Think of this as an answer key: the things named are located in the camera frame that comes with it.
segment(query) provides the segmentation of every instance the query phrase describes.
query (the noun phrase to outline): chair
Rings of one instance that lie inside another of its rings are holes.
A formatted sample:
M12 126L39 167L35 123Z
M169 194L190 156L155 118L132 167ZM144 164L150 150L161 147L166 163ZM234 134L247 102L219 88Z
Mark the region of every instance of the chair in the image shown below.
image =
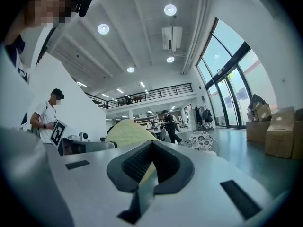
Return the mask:
M160 138L160 140L161 141L166 141L165 140L165 128L163 128L162 130L161 130L161 132L160 132L160 134L159 134L159 138Z
M196 131L189 137L188 143L191 149L211 151L213 138L205 131Z

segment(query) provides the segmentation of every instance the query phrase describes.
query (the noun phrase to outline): white device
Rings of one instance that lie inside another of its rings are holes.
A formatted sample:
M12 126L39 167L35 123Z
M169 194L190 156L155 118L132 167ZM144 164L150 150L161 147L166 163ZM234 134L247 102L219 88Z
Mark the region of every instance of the white device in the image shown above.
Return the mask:
M80 138L81 138L81 141L88 142L89 136L87 135L87 133L81 132L81 133L79 134L79 136L80 136Z
M162 28L163 50L175 52L181 46L182 27Z

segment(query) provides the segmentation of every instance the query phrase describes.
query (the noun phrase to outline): black rubber pad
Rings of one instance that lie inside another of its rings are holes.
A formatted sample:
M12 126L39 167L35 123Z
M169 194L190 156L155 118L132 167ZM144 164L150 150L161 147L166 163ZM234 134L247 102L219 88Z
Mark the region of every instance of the black rubber pad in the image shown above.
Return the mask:
M65 164L65 166L68 170L72 170L74 168L81 167L81 166L86 166L88 164L89 164L89 162L87 160L84 160L84 161L77 161L77 162Z
M262 210L233 180L220 184L245 220L253 217Z

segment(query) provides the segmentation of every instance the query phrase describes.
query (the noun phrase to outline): white t-shirt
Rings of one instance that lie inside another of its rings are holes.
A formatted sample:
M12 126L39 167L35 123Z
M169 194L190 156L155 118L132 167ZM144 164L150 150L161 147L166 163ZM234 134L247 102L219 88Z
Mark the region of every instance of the white t-shirt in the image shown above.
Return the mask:
M39 114L39 122L41 123L50 123L54 122L57 118L56 110L49 104L49 102L42 102L38 105L38 107L35 110L35 113ZM44 143L51 143L50 137L53 133L53 130L48 130L44 128L39 128L40 131L40 138L42 142Z

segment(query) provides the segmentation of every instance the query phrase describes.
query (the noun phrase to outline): ceiling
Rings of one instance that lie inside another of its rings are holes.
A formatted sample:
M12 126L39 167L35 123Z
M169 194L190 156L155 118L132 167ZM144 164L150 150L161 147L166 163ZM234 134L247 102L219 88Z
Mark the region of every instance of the ceiling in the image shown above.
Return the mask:
M170 110L172 109L173 106L175 106L175 108L173 109L173 111L179 110L178 108L180 108L183 104L185 104L185 102L188 101L188 99L186 100L181 100L181 101L177 101L177 102L173 102L173 103L166 103L166 104L160 104L160 105L155 105L155 106L147 106L147 107L143 107L143 108L139 108L139 109L133 109L133 115L134 117L138 117L139 114L148 114L148 111L152 111L153 113L159 113L162 112L163 110ZM125 110L125 112L120 112L120 113L108 113L106 115L107 119L123 119L122 116L128 116L128 110Z
M164 51L161 28L183 28L177 55L186 55L192 38L199 0L100 0L91 6L87 15L76 19L62 31L54 32L48 42L48 52L59 59L69 74L87 87L85 92L99 96L114 92L118 87L127 94L143 91L138 85L156 73L167 70L181 73L185 56L166 59L171 51ZM164 7L177 7L175 17L167 16ZM98 33L98 26L107 24L106 35ZM130 74L130 66L135 72Z

